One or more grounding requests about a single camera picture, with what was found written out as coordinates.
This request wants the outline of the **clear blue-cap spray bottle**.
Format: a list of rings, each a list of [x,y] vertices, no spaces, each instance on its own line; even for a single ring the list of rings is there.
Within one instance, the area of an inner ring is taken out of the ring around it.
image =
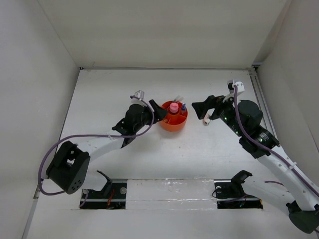
[[[183,103],[180,109],[180,114],[185,115],[186,111],[187,111],[186,103]]]

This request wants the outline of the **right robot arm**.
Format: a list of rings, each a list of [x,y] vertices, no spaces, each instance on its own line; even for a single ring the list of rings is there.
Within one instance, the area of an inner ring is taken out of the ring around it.
[[[221,119],[239,137],[242,148],[286,188],[272,187],[242,170],[231,178],[230,190],[234,195],[251,195],[266,201],[306,234],[318,231],[319,188],[289,159],[275,136],[260,125],[263,112],[256,103],[212,95],[203,102],[192,103],[192,107],[201,120],[213,110],[210,119]]]

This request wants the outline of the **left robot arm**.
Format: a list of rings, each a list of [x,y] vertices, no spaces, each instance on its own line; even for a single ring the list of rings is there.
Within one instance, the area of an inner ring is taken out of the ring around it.
[[[79,189],[94,189],[99,197],[107,197],[111,193],[111,185],[88,175],[89,164],[103,155],[129,145],[140,130],[146,126],[162,121],[167,111],[154,100],[146,103],[130,105],[129,109],[109,134],[84,135],[85,141],[72,143],[72,136],[59,141],[53,160],[46,170],[46,176],[59,186],[63,193],[73,194]]]

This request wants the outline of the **pink glue bottle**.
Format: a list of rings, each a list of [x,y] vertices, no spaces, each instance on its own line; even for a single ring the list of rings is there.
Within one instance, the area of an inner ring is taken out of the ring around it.
[[[171,104],[169,105],[169,113],[172,114],[172,115],[175,115],[175,114],[177,114],[178,112],[179,112],[179,105],[178,105],[178,103],[175,103],[175,102],[171,103]]]

